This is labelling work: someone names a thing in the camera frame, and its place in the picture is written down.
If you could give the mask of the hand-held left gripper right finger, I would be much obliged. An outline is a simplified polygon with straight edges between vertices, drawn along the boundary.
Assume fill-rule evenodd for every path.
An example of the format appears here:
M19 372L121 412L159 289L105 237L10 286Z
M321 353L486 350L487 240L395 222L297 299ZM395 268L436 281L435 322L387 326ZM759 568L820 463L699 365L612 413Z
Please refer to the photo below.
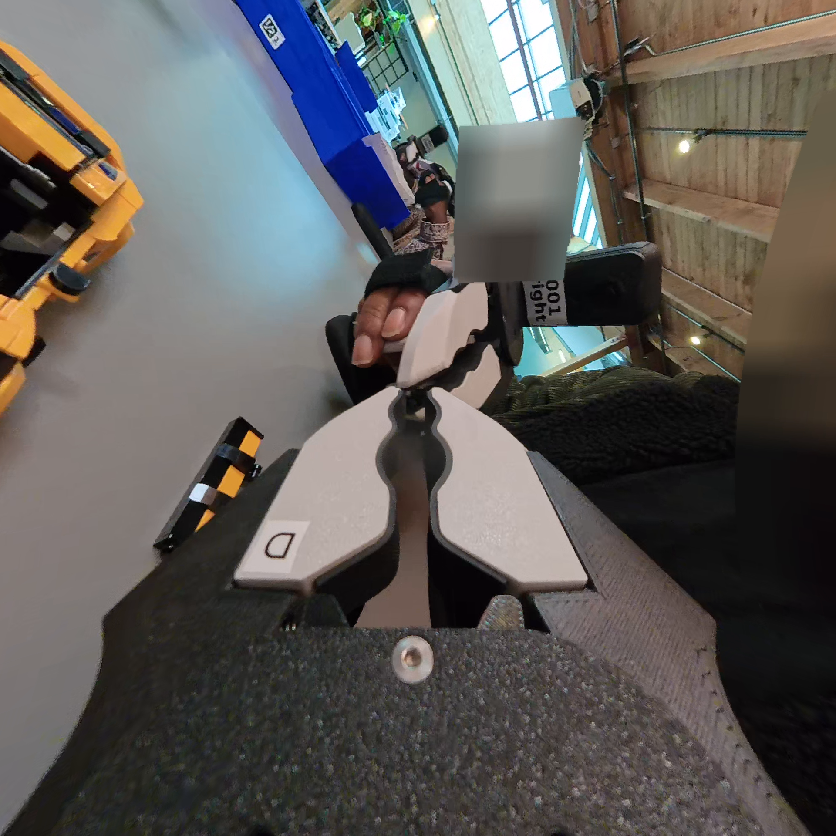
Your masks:
M427 394L428 600L432 618L481 618L509 595L579 593L589 574L532 455L447 391Z

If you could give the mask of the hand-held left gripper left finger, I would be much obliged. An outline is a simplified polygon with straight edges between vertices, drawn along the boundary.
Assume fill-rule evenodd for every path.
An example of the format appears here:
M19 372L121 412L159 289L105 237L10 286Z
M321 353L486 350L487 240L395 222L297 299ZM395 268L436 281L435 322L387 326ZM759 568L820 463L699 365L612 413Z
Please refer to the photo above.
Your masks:
M328 594L354 620L399 568L390 447L402 422L403 391L390 386L311 436L236 567L235 586Z

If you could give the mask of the yellow lego car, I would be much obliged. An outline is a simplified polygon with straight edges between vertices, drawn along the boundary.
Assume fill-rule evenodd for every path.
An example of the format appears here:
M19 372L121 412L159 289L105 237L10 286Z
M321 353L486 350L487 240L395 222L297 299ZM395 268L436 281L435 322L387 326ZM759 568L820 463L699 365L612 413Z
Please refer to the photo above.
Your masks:
M144 201L112 136L1 44L1 412L42 353L38 312L74 303L134 234Z

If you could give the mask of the stacked blue plastic bins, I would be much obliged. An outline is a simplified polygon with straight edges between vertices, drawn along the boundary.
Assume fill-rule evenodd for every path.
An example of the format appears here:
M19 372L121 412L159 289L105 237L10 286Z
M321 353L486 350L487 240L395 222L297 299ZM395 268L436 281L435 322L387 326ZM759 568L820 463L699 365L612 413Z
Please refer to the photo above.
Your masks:
M365 105L371 87L345 45L334 53L298 1L239 1L291 99L320 162L351 203L378 226L393 229L409 215L390 173L371 145Z

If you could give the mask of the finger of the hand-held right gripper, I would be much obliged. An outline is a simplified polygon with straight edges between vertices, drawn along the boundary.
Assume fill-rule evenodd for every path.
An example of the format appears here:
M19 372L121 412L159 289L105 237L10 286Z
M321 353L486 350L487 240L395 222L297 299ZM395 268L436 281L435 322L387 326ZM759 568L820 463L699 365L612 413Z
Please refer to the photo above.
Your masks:
M428 296L405 339L396 384L413 389L452 367L489 321L485 284L461 284Z
M502 365L490 343L469 344L449 370L449 392L475 409L490 400L502 381Z

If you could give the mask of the white ceiling device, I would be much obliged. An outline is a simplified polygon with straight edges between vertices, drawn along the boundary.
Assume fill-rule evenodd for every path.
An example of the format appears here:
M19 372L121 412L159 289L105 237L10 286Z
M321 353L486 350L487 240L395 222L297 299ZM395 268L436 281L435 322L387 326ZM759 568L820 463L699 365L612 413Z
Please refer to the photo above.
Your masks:
M591 130L600 119L604 97L608 92L606 80L597 72L573 78L549 93L554 119L578 117Z

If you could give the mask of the green potted plant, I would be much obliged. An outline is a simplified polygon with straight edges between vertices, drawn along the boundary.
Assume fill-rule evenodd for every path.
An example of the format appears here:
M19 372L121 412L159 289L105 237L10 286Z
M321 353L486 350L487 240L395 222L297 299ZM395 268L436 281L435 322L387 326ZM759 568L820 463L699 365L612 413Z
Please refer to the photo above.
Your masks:
M398 37L409 16L390 10L384 2L362 2L358 11L353 12L364 41L380 48L387 47Z

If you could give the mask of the person's right hand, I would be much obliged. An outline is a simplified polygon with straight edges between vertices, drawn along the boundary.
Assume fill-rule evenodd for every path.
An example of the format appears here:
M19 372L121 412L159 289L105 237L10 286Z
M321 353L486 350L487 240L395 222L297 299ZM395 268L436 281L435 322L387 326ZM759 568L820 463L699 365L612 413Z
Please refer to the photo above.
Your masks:
M360 368L378 364L388 343L409 335L425 299L426 293L413 287L383 287L369 293L354 321L352 364Z

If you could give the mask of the person's dark clothing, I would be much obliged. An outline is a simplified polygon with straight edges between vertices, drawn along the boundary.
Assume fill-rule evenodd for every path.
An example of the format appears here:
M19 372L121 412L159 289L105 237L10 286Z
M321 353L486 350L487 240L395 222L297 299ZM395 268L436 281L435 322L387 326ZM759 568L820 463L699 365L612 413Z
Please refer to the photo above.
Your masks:
M716 621L723 684L758 758L810 833L834 834L834 559L748 551L736 518L741 385L668 378L498 422Z

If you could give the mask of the white packing paper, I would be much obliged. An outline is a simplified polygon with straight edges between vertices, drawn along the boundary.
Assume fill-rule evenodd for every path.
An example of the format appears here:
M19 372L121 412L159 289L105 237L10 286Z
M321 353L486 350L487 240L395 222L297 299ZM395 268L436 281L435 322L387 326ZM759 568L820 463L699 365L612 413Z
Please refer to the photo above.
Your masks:
M363 143L375 153L406 207L412 208L415 204L414 193L406 181L397 154L389 141L386 141L382 134L375 133L364 137Z

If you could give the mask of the black and yellow lego strip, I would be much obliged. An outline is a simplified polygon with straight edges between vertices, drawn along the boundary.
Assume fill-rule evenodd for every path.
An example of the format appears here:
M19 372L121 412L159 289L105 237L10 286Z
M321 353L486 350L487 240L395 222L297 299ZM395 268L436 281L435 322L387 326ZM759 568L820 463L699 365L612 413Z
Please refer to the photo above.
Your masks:
M175 506L153 543L160 555L172 553L206 526L262 467L256 454L263 434L243 417L231 421Z

